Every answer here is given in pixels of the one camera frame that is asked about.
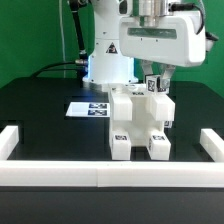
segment white foam block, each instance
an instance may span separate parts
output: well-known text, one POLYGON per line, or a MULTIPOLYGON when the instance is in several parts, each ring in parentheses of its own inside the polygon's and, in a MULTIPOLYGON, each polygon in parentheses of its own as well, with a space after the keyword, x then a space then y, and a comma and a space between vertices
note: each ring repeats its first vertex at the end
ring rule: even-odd
POLYGON ((130 160, 131 141, 127 132, 113 132, 111 154, 113 160, 130 160))
POLYGON ((224 162, 224 141, 212 129, 202 129, 200 144, 215 162, 224 162))
POLYGON ((171 144, 166 135, 160 131, 150 131, 147 149, 152 160, 169 160, 171 144))
POLYGON ((7 160, 18 142, 18 126, 7 126, 0 134, 0 160, 7 160))
POLYGON ((127 94, 112 93, 113 119, 117 121, 132 120, 132 101, 127 94))
POLYGON ((174 120, 175 103, 165 94, 152 95, 149 110, 156 121, 174 120))

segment green wall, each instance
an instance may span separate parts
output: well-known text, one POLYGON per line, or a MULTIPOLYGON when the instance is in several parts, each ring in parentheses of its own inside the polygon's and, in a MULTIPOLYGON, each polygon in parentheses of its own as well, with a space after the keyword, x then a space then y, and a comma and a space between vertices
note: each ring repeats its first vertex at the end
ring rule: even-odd
MULTIPOLYGON (((202 66, 190 69, 178 68, 173 80, 202 82, 224 96, 224 29, 222 22, 224 1, 204 0, 204 2, 207 11, 207 30, 218 35, 220 40, 212 52, 207 55, 202 66)), ((44 65, 62 61, 58 6, 58 0, 1 1, 0 87, 14 78, 29 76, 44 65)), ((85 44, 88 52, 91 52, 94 35, 92 8, 81 9, 80 16, 85 44)), ((63 1, 63 20, 66 60, 71 60, 78 57, 78 49, 67 0, 63 1)), ((54 77, 63 77, 63 74, 54 73, 54 77)), ((67 77, 75 77, 75 74, 68 72, 67 77)))

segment black table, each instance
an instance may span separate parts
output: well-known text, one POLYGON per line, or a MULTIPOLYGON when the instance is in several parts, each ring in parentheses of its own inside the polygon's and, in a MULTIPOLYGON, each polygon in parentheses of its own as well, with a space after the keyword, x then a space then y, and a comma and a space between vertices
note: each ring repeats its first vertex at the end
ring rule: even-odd
MULTIPOLYGON (((171 161, 211 161, 201 128, 224 136, 224 99, 203 84, 172 82, 171 161)), ((18 125, 9 159, 110 161, 109 118, 67 118, 70 102, 108 102, 74 79, 19 78, 0 90, 0 128, 18 125)), ((132 161, 150 162, 145 148, 132 161)), ((1 223, 223 223, 223 189, 1 187, 1 223)))

